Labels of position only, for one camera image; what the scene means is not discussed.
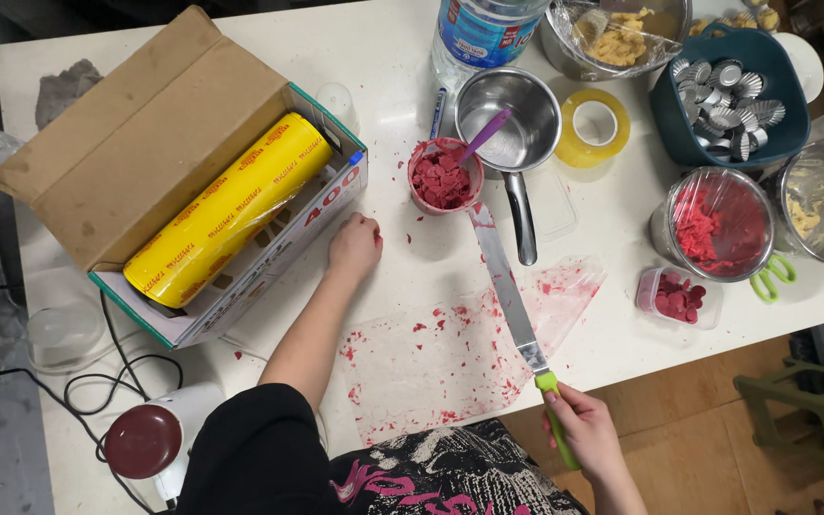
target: green stool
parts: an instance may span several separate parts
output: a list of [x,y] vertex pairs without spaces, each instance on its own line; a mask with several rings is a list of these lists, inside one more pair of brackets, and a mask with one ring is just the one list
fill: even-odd
[[[761,378],[760,380],[738,376],[733,385],[742,394],[752,414],[755,435],[752,439],[756,445],[772,447],[803,453],[824,462],[824,367],[784,358],[786,369]],[[774,419],[768,411],[767,401],[782,402],[794,408],[808,412],[810,430],[801,432],[782,432],[779,426],[789,429],[794,419],[802,422],[803,417],[793,413],[786,417]]]

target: plastic wrap roll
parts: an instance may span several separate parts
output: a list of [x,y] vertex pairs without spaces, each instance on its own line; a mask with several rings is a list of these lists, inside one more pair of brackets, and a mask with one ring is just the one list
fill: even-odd
[[594,167],[621,152],[630,133],[631,120],[618,99],[603,90],[580,90],[561,105],[555,155],[574,168]]
[[180,308],[332,157],[323,136],[286,114],[125,264],[148,298]]

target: cardboard box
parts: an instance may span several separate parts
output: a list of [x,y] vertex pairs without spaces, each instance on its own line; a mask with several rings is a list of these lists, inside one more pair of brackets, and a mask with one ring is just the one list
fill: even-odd
[[[333,156],[277,219],[168,317],[123,264],[287,112]],[[168,348],[223,334],[367,186],[367,147],[189,7],[0,167],[78,268]]]

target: red cup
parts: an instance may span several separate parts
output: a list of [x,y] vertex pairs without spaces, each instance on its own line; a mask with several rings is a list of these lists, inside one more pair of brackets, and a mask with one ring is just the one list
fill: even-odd
[[470,185],[473,196],[469,201],[460,207],[456,209],[441,209],[439,207],[434,207],[433,205],[428,204],[425,199],[418,194],[418,190],[415,189],[415,186],[412,185],[412,173],[415,171],[415,167],[418,166],[418,163],[421,162],[422,158],[440,151],[441,147],[456,149],[466,148],[467,146],[469,145],[465,141],[455,137],[436,137],[416,146],[415,151],[412,153],[412,157],[409,158],[406,177],[408,179],[409,189],[412,190],[412,202],[414,202],[418,209],[420,209],[425,215],[441,216],[446,215],[447,213],[457,213],[475,204],[476,199],[479,198],[479,193],[482,191],[482,185],[485,182],[485,168],[483,168],[482,160],[478,155],[476,155],[475,152],[472,156],[466,158],[462,165],[462,168],[466,169],[470,173]]

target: scissors handle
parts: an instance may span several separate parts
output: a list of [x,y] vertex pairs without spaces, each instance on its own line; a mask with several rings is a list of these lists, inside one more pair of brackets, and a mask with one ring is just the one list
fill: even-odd
[[768,259],[768,264],[759,270],[757,274],[749,278],[749,284],[752,286],[752,290],[755,291],[755,294],[758,295],[760,299],[765,302],[774,302],[778,299],[777,288],[774,287],[774,283],[772,283],[768,272],[774,274],[774,276],[784,284],[791,284],[796,282],[796,270],[789,261],[778,254],[772,254]]
[[[778,265],[784,267],[784,273],[781,272],[781,268]],[[764,269],[777,276],[778,280],[784,284],[796,282],[796,270],[794,269],[794,266],[778,254],[771,255],[768,259],[768,264],[765,265]]]
[[[759,286],[759,282],[764,286],[764,289]],[[758,298],[765,302],[774,302],[778,299],[777,288],[774,287],[774,283],[772,283],[767,270],[764,268],[749,278],[749,284],[752,286],[752,291],[758,295]]]

